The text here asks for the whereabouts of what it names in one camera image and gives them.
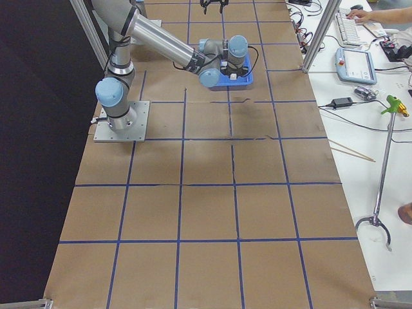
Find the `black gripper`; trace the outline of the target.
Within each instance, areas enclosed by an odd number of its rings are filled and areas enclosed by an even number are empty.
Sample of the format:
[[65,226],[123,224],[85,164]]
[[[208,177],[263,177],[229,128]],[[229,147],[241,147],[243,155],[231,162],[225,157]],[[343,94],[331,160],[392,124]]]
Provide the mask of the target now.
[[228,5],[228,0],[200,0],[200,5],[203,7],[204,15],[207,14],[207,7],[212,3],[218,3],[220,5],[219,12],[222,14],[224,6]]
[[246,77],[250,70],[248,66],[237,66],[229,61],[221,61],[221,73],[228,77],[231,73],[236,73],[238,77]]

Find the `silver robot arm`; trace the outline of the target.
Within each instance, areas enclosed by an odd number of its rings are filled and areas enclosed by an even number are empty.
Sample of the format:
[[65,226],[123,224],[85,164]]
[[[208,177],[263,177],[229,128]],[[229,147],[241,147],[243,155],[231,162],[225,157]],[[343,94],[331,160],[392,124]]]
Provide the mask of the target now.
[[242,35],[230,39],[200,39],[193,48],[147,17],[143,1],[92,1],[93,9],[108,27],[109,72],[126,75],[133,60],[153,60],[154,53],[173,62],[177,70],[191,72],[200,83],[213,88],[223,79],[243,80],[252,69],[247,66],[248,42]]

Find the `person's forearm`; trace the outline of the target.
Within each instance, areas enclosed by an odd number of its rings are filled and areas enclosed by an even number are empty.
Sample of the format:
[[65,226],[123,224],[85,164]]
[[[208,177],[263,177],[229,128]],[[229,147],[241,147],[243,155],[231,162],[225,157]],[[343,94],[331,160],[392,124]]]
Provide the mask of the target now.
[[384,24],[404,24],[411,22],[411,7],[390,10],[376,10],[370,13],[370,19]]

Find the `person's hand on keyboard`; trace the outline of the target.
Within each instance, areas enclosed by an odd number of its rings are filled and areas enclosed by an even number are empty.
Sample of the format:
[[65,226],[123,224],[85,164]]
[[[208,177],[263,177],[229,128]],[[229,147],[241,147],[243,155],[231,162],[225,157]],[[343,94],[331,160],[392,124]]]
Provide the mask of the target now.
[[365,10],[353,9],[346,15],[347,19],[354,20],[356,23],[366,23],[371,21],[373,17],[373,12],[367,12]]

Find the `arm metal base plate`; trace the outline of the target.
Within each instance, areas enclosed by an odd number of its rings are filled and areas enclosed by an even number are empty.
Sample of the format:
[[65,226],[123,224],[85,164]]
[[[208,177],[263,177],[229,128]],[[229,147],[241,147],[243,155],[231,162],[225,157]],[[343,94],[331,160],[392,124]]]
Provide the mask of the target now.
[[100,109],[93,140],[95,142],[144,142],[150,101],[129,101],[129,111],[121,118],[110,118]]

